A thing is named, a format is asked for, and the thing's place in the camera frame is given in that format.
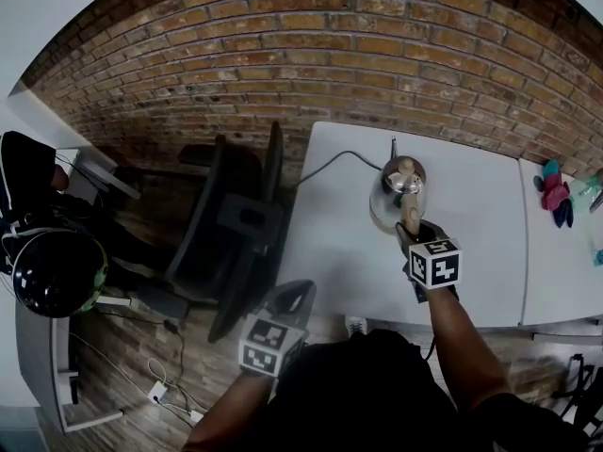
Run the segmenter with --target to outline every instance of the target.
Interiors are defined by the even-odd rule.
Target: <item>black shirt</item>
[[[12,222],[56,194],[51,188],[55,155],[53,148],[18,132],[0,137],[0,213],[4,220]]]
[[[392,331],[307,347],[237,450],[583,450],[587,436],[514,395],[458,413],[419,348]]]

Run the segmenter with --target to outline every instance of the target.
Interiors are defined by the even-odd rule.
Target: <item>power cord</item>
[[[18,301],[20,301],[17,298],[17,295],[15,295],[15,292],[12,290],[12,286],[10,285],[10,282],[7,282],[7,277],[5,276],[4,273],[0,273],[0,280],[2,280],[3,285],[7,288],[8,292]]]
[[[179,420],[181,420],[182,422],[184,422],[185,424],[187,424],[189,428],[192,428],[192,425],[191,425],[189,422],[187,422],[187,421],[186,421],[184,418],[182,418],[180,415],[178,415],[178,414],[177,414],[176,412],[174,412],[172,409],[169,409],[168,407],[166,407],[166,405],[169,405],[169,404],[163,404],[163,403],[161,403],[159,400],[157,400],[157,397],[156,397],[156,396],[154,396],[154,397],[153,397],[153,399],[155,400],[155,402],[156,402],[156,404],[157,404],[157,405],[159,405],[159,406],[163,407],[163,408],[164,408],[165,410],[167,410],[168,412],[173,413],[173,415],[174,415],[175,417],[178,417],[178,419],[179,419]]]
[[[184,346],[185,346],[185,339],[184,336],[180,333],[180,331],[178,330],[177,326],[174,325],[173,323],[171,323],[169,320],[164,320],[162,322],[157,322],[157,321],[152,321],[152,320],[146,320],[143,318],[136,318],[134,316],[125,316],[125,315],[119,315],[116,313],[109,313],[109,312],[98,312],[96,311],[97,314],[99,315],[110,315],[110,316],[118,316],[120,318],[124,318],[124,319],[129,319],[129,320],[134,320],[134,321],[140,321],[140,322],[144,322],[144,323],[149,323],[149,324],[153,324],[153,325],[163,325],[166,330],[168,330],[169,332],[173,333],[173,334],[177,334],[178,336],[180,336],[180,339],[182,340],[182,347],[180,349],[180,365],[181,365],[181,374],[178,378],[178,380],[180,378],[182,378],[182,375],[184,375]],[[102,351],[100,351],[98,348],[96,348],[94,345],[90,344],[89,342],[87,342],[86,340],[84,340],[81,336],[77,335],[76,333],[73,333],[71,331],[68,331],[66,329],[65,330],[67,333],[69,333],[71,336],[75,337],[76,339],[78,339],[79,341],[81,341],[82,343],[84,343],[85,345],[87,345],[88,347],[90,347],[94,352],[96,352],[98,355],[100,355],[101,357],[103,357],[113,368],[115,368],[118,372],[120,372],[123,377],[132,385],[134,386],[142,395],[144,395],[145,398],[149,398],[149,396],[138,386],[136,385],[135,382],[133,382],[126,374],[125,372],[123,372],[123,370],[121,370],[116,364],[114,364]],[[159,363],[159,365],[161,366],[163,373],[164,373],[164,377],[161,378],[159,377],[155,372],[153,372],[153,370],[151,370],[151,367],[149,365],[149,363],[155,360],[157,363]],[[188,404],[187,398],[189,398],[192,402],[195,403],[195,405],[197,405],[197,407],[199,407],[200,412],[207,412],[207,410],[201,406],[201,404],[199,404],[199,402],[197,402],[197,400],[195,400],[195,398],[193,396],[191,396],[183,387],[181,387],[180,385],[177,384],[173,384],[173,383],[169,383],[167,382],[167,374],[166,374],[166,370],[165,367],[163,366],[163,364],[156,359],[155,357],[149,359],[149,361],[147,362],[147,367],[149,368],[149,371],[151,372],[151,374],[156,377],[157,379],[161,380],[162,383],[165,386],[169,386],[169,387],[174,387],[176,389],[178,389],[183,396],[185,397],[185,401]],[[180,411],[180,412],[184,412],[186,413],[188,416],[190,416],[192,418],[192,413],[191,411],[187,410],[187,409],[183,409],[181,407],[178,407],[175,404],[172,403],[164,403],[161,402],[160,400],[157,399],[157,397],[153,397],[154,401],[160,405],[161,407],[163,407],[164,409],[169,410],[171,413],[173,413],[174,415],[176,415],[180,420],[182,420],[183,422],[185,422],[189,427],[192,428],[192,425],[189,424],[185,419],[183,419],[180,415],[178,415],[175,411],[173,411],[172,409],[170,409],[170,407],[175,408],[176,410]]]
[[[160,375],[157,375],[157,374],[156,374],[156,373],[153,371],[153,368],[151,368],[151,362],[155,362],[155,363],[157,363],[157,364],[158,364],[158,365],[161,367],[161,371],[162,371],[162,373],[163,373],[163,377],[161,377]],[[163,386],[178,389],[178,390],[179,390],[179,391],[182,393],[182,395],[183,395],[183,396],[185,396],[185,397],[187,397],[187,398],[190,398],[190,400],[191,400],[191,401],[192,401],[192,402],[193,402],[193,403],[194,403],[194,404],[195,404],[197,407],[199,407],[199,409],[200,409],[200,411],[201,411],[201,412],[203,412],[203,413],[207,412],[207,409],[206,409],[206,408],[205,408],[203,405],[201,405],[201,404],[200,404],[200,403],[199,403],[197,400],[195,400],[195,398],[194,398],[193,396],[191,396],[191,395],[190,395],[190,394],[189,394],[189,393],[188,393],[188,392],[187,392],[187,391],[184,389],[184,387],[181,387],[180,385],[178,385],[178,384],[177,384],[177,381],[175,381],[175,382],[169,382],[169,381],[168,381],[168,374],[167,374],[167,372],[166,372],[166,368],[163,366],[163,363],[162,363],[162,362],[160,362],[160,361],[159,361],[157,358],[155,358],[155,357],[151,357],[151,358],[150,358],[150,359],[147,361],[147,369],[149,370],[149,373],[150,373],[151,375],[153,375],[153,376],[154,376],[156,379],[158,379],[158,380],[161,382],[161,384],[162,384]],[[164,405],[171,406],[171,407],[174,407],[174,408],[179,408],[177,405],[174,405],[174,404],[172,404],[172,403],[166,403],[166,404],[164,404]],[[183,410],[183,412],[186,412],[186,413],[190,414],[190,413],[191,413],[191,410],[190,410],[189,408],[187,408],[187,410]]]
[[[126,319],[126,320],[140,321],[142,323],[149,323],[151,325],[163,325],[163,326],[165,326],[165,322],[163,322],[163,321],[152,321],[152,320],[146,320],[144,318],[137,318],[135,316],[126,316],[126,315],[120,315],[120,314],[117,314],[117,313],[110,313],[110,312],[99,312],[96,308],[94,308],[93,310],[98,315],[118,316],[119,318],[123,318],[123,319]]]
[[[343,154],[351,154],[354,155],[356,157],[358,157],[358,159],[360,159],[362,162],[364,162],[367,166],[371,166],[373,169],[375,170],[381,170],[381,168],[375,164],[373,164],[372,162],[370,162],[368,159],[366,159],[363,155],[357,153],[356,151],[342,151],[339,154],[336,154],[334,157],[332,157],[329,161],[327,161],[326,164],[323,164],[322,166],[320,166],[318,169],[313,170],[312,172],[310,172],[309,174],[303,176],[296,184],[294,187],[299,186],[301,183],[305,183],[308,179],[316,176],[319,172],[321,172],[322,170],[324,170],[325,168],[329,167],[338,157],[342,156]]]
[[[144,323],[150,323],[152,325],[163,325],[164,328],[169,331],[170,333],[174,334],[174,335],[178,335],[180,337],[181,340],[181,347],[180,347],[180,374],[178,375],[178,378],[176,379],[175,382],[168,382],[168,375],[166,372],[165,367],[163,366],[163,363],[161,363],[157,358],[155,357],[151,357],[148,361],[147,361],[147,368],[149,370],[149,372],[151,373],[151,375],[153,375],[156,379],[158,379],[159,381],[161,381],[161,384],[166,386],[166,387],[172,387],[177,389],[178,391],[180,391],[180,393],[182,394],[182,396],[184,397],[185,400],[185,404],[186,404],[186,408],[182,409],[181,407],[178,407],[175,404],[172,403],[165,403],[165,402],[161,402],[163,405],[166,405],[168,407],[174,407],[175,409],[184,412],[186,414],[188,414],[189,416],[191,415],[192,410],[190,409],[190,407],[188,406],[188,401],[191,400],[199,409],[200,412],[206,413],[207,409],[202,406],[197,400],[195,400],[195,398],[189,394],[184,387],[180,386],[179,382],[180,379],[183,377],[183,375],[185,374],[185,365],[184,365],[184,353],[185,353],[185,346],[186,346],[186,341],[185,341],[185,337],[184,335],[178,330],[178,327],[176,325],[174,325],[173,323],[171,323],[169,320],[164,320],[162,322],[157,322],[157,321],[152,321],[152,320],[146,320],[146,319],[142,319],[142,318],[136,318],[133,316],[125,316],[125,315],[119,315],[117,313],[110,313],[110,312],[96,312],[99,315],[111,315],[111,316],[118,316],[120,318],[124,318],[124,319],[130,319],[130,320],[136,320],[136,321],[141,321]],[[153,369],[151,368],[151,362],[155,361],[159,364],[159,366],[161,367],[161,370],[163,372],[163,377],[158,376]]]
[[[101,207],[105,207],[105,203],[103,202],[103,196],[101,196],[101,190],[99,189],[99,187],[90,179],[90,177],[88,175],[86,175],[84,173],[83,170],[81,170],[78,166],[76,166],[74,163],[72,163],[67,157],[65,157],[63,154],[55,154],[55,157],[60,161],[60,162],[64,162],[65,164],[69,164],[74,170],[76,170],[77,172],[80,173],[80,175],[86,179],[86,181],[88,181],[95,189],[97,192],[97,196],[98,199],[101,200]]]
[[[430,351],[427,352],[427,357],[425,357],[423,359],[423,360],[425,360],[425,362],[427,362],[429,360],[429,358],[432,357],[434,350],[435,350],[435,337],[432,338],[432,345],[430,346]]]
[[[343,154],[351,154],[354,155],[356,157],[358,157],[358,159],[360,159],[362,162],[364,162],[367,166],[371,166],[373,169],[375,170],[381,170],[381,168],[375,164],[373,164],[372,162],[370,162],[368,159],[366,159],[363,155],[357,153],[356,151],[342,151],[341,153],[336,154],[334,157],[332,157],[331,159],[329,159],[325,164],[323,164],[322,166],[320,166],[318,169],[313,170],[312,172],[310,172],[309,174],[303,176],[296,184],[294,187],[299,186],[301,183],[305,183],[308,179],[316,176],[319,172],[321,172],[322,170],[326,169],[327,167],[329,167],[331,164],[333,164],[333,162],[340,156],[342,156]],[[433,351],[435,350],[435,338],[432,339],[432,344],[430,346],[430,350],[427,353],[427,356],[423,359],[425,360],[425,362],[432,357]]]

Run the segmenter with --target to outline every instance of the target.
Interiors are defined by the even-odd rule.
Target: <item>black office chair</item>
[[[285,232],[278,203],[283,134],[275,122],[264,167],[224,136],[213,146],[186,146],[179,160],[209,167],[209,175],[166,278],[194,297],[192,306],[217,308],[207,338],[214,343],[274,285],[274,245]]]
[[[587,388],[587,383],[592,377],[595,366],[584,364],[584,357],[577,353],[572,357],[572,362],[579,363],[578,383],[570,392],[554,392],[552,398],[569,397],[569,403],[561,413],[563,418],[573,406],[577,406],[574,415],[574,425],[584,429],[591,435],[594,430],[601,427],[602,421],[597,418],[598,412],[603,408],[603,367],[596,371],[595,379]]]

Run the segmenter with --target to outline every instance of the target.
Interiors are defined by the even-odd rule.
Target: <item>black helmet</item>
[[[17,299],[32,312],[61,318],[89,310],[107,272],[105,250],[94,238],[64,229],[35,235],[12,270]]]

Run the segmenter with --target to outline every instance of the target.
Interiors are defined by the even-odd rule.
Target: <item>hand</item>
[[[419,243],[430,243],[432,241],[438,241],[441,239],[449,239],[449,236],[437,224],[433,224],[432,222],[429,222],[425,219],[422,219],[420,221],[417,235],[410,233],[406,229],[406,227],[401,223],[396,224],[396,235],[398,237],[398,242],[400,249],[402,250],[402,254],[404,254],[404,257],[406,258],[406,264],[404,265],[402,271],[404,271],[404,273],[408,277],[408,280],[413,285],[413,288],[415,289],[416,299],[419,303],[422,303],[427,300],[426,290],[423,288],[422,284],[414,280],[410,274],[408,249],[412,245]],[[456,299],[459,299],[454,285],[448,286],[448,289],[450,290],[452,295],[456,297]]]
[[[55,164],[55,174],[50,187],[57,191],[64,191],[69,186],[69,176],[59,164]]]

